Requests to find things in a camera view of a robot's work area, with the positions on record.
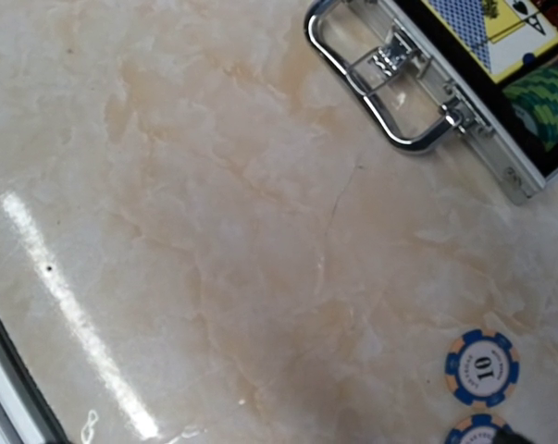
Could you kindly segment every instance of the table top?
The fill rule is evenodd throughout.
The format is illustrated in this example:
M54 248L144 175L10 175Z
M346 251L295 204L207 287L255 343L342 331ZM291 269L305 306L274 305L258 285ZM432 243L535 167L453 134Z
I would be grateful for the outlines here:
M515 207L458 141L393 152L307 6L0 2L22 359L76 443L439 443L471 413L447 351L494 328L522 365L494 412L558 443L558 181Z

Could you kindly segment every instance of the case handle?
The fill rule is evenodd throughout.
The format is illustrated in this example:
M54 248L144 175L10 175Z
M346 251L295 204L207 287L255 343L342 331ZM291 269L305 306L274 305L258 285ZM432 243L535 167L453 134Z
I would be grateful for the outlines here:
M347 0L316 0L305 16L305 34L312 46L320 53L337 76L349 86L357 101L378 124L390 143L405 154L425 154L432 151L438 142L462 125L465 116L449 103L440 107L442 116L425 132L414 138L404 137L391 112L379 99L376 92L383 84L394 79L416 51L402 36L400 31L393 35L392 42L381 46L350 64L323 38L322 25L329 13ZM371 87L357 74L357 66L362 62L372 62L380 72L383 82Z

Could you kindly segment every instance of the beige marble tile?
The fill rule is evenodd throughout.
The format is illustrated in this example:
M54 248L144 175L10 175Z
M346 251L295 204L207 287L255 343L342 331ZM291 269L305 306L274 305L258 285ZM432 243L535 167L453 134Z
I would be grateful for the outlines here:
M438 443L470 413L447 349L490 327L522 357L496 412L558 443L558 182L517 208L460 143L394 153L307 6L0 2L0 315L32 375L75 442L93 410L93 444Z

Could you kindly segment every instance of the playing card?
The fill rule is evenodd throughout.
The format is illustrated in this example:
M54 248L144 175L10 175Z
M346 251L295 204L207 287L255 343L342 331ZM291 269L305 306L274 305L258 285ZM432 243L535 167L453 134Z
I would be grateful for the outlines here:
M495 82L558 44L558 30L530 0L422 1Z

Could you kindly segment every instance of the stack of green chips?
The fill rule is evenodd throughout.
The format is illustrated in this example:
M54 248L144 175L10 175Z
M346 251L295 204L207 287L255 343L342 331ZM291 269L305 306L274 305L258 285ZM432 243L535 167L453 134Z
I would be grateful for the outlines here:
M558 144L558 61L505 88L515 112L547 152Z

